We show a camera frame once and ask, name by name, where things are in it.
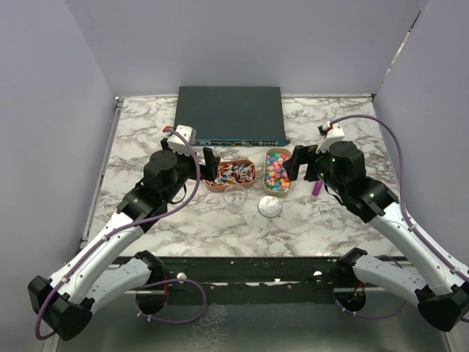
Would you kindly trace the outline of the beige tray of star candies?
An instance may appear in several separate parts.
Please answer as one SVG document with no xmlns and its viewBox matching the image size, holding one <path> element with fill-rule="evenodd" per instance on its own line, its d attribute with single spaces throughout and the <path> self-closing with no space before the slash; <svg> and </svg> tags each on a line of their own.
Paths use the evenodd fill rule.
<svg viewBox="0 0 469 352">
<path fill-rule="evenodd" d="M 265 193 L 275 197 L 285 197 L 292 187 L 285 169 L 286 161 L 291 157 L 288 149 L 270 148 L 265 153 L 264 171 L 262 176 Z"/>
</svg>

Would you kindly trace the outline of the purple plastic scoop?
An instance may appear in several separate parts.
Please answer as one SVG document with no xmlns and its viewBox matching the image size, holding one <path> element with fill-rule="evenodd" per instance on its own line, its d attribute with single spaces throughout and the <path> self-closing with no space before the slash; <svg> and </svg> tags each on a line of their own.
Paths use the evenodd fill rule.
<svg viewBox="0 0 469 352">
<path fill-rule="evenodd" d="M 322 189 L 322 181 L 321 181 L 321 180 L 318 180 L 318 181 L 314 184 L 312 194 L 317 197 L 317 196 L 320 194 L 321 189 Z"/>
</svg>

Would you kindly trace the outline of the clear plastic jar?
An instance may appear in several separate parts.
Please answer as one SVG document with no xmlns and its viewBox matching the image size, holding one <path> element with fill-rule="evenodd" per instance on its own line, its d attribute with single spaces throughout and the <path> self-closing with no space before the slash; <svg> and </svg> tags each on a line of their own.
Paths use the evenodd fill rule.
<svg viewBox="0 0 469 352">
<path fill-rule="evenodd" d="M 247 198 L 247 191 L 241 185 L 230 185 L 224 190 L 225 206 L 230 213 L 240 213 Z"/>
</svg>

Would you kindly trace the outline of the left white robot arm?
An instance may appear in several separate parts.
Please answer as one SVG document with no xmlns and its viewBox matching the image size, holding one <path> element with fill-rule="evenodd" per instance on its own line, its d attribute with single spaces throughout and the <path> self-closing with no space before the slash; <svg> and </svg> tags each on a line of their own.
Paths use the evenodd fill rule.
<svg viewBox="0 0 469 352">
<path fill-rule="evenodd" d="M 188 180 L 214 180 L 220 159 L 203 149 L 203 162 L 185 139 L 175 135 L 163 139 L 161 150 L 144 165 L 143 177 L 124 196 L 108 223 L 77 255 L 48 277 L 36 276 L 27 286 L 37 314 L 35 334 L 45 340 L 40 326 L 46 323 L 54 334 L 68 341 L 80 334 L 103 305 L 124 292 L 156 288 L 162 279 L 158 259 L 144 252 L 112 273 L 110 264 L 145 234 L 157 221 L 182 210 L 194 197 L 190 194 L 168 206 Z"/>
</svg>

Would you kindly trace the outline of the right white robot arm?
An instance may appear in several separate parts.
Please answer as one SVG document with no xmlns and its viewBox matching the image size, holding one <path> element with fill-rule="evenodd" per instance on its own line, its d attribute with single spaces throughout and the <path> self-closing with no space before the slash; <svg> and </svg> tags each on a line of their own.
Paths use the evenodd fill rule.
<svg viewBox="0 0 469 352">
<path fill-rule="evenodd" d="M 404 299 L 427 323 L 450 331 L 468 313 L 468 267 L 440 246 L 389 187 L 366 174 L 364 154 L 353 142 L 335 142 L 326 152 L 318 146 L 297 146 L 284 167 L 290 180 L 307 166 L 304 179 L 321 180 L 336 193 L 339 203 L 384 235 L 415 268 L 406 271 L 387 264 L 362 249 L 340 258 L 338 281 L 352 287 L 372 284 Z"/>
</svg>

